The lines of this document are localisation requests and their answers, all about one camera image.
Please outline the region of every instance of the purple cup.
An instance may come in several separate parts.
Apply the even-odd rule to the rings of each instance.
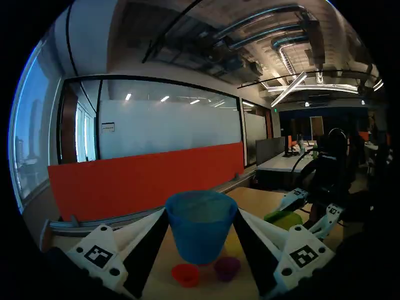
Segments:
[[[230,282],[240,268],[241,262],[234,257],[222,257],[214,265],[218,280],[222,282]]]

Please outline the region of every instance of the blue plastic cup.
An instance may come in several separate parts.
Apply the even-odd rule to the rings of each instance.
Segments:
[[[203,265],[220,254],[238,205],[225,194],[200,190],[171,196],[165,208],[180,256]]]

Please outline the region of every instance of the orange wall panel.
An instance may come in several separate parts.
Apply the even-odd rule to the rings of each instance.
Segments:
[[[51,165],[62,218],[105,219],[163,206],[173,194],[208,190],[244,172],[243,143]]]
[[[364,139],[364,141],[368,142],[370,140],[370,136],[368,135],[368,132],[359,131],[358,134],[360,137],[362,137]]]

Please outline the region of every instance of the green sponge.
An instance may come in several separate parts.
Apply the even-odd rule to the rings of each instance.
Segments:
[[[264,216],[264,221],[285,230],[294,225],[303,225],[302,217],[291,211],[274,211]]]

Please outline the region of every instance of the red cup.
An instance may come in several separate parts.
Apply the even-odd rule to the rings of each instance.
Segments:
[[[171,274],[184,288],[193,288],[199,284],[199,270],[192,264],[178,264],[171,270]]]

